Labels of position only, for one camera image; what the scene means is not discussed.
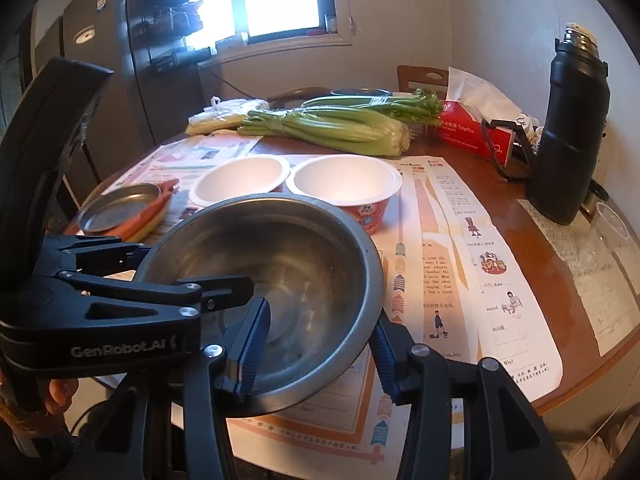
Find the tissue box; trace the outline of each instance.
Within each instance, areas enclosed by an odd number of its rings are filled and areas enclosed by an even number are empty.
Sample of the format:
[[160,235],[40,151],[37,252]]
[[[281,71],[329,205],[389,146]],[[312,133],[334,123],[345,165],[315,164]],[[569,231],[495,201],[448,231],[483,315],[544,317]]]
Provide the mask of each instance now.
[[[492,160],[489,147],[482,138],[480,123],[476,121],[464,107],[456,101],[444,101],[444,110],[440,115],[442,124],[438,127],[438,135],[449,144],[475,153],[487,160]],[[506,166],[511,156],[514,133],[503,128],[488,128],[489,138],[494,143],[495,158]]]

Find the metal bowl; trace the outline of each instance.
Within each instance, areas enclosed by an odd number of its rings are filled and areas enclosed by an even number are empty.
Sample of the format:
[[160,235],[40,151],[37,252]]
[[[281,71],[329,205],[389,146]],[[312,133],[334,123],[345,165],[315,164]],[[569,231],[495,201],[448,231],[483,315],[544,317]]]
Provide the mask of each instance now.
[[[135,280],[244,274],[271,305],[253,393],[233,416],[276,412],[337,379],[360,354],[383,301],[380,258],[351,216],[326,202],[278,193],[233,198],[181,222]],[[239,322],[245,306],[207,314],[202,346]]]
[[365,97],[389,96],[389,90],[380,88],[343,88],[341,90],[331,90],[331,95],[359,95]]

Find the human hand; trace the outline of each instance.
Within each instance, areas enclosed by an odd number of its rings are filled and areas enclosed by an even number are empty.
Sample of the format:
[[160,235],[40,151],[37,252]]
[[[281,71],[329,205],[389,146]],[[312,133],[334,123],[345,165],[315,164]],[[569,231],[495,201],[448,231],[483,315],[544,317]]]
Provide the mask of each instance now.
[[[3,381],[4,375],[0,370],[0,387]],[[78,385],[78,379],[50,380],[44,398],[45,409],[36,413],[25,412],[17,406],[8,405],[0,397],[0,418],[14,432],[39,437],[58,434],[64,426],[62,414],[69,409]]]

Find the red paper bowl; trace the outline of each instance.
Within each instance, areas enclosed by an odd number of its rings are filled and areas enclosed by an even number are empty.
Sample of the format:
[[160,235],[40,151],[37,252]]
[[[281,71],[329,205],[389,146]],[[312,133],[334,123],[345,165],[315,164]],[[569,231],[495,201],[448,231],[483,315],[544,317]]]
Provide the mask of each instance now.
[[368,234],[378,230],[402,176],[383,160],[361,155],[326,155],[296,166],[286,181],[292,193],[340,207]]

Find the clear plastic cup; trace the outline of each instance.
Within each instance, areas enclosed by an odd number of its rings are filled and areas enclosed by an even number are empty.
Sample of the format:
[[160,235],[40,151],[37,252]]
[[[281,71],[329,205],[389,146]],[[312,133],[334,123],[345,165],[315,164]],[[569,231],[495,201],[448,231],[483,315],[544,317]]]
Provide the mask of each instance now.
[[601,270],[610,262],[611,253],[628,241],[629,231],[622,218],[604,202],[598,202],[578,259],[588,271]]

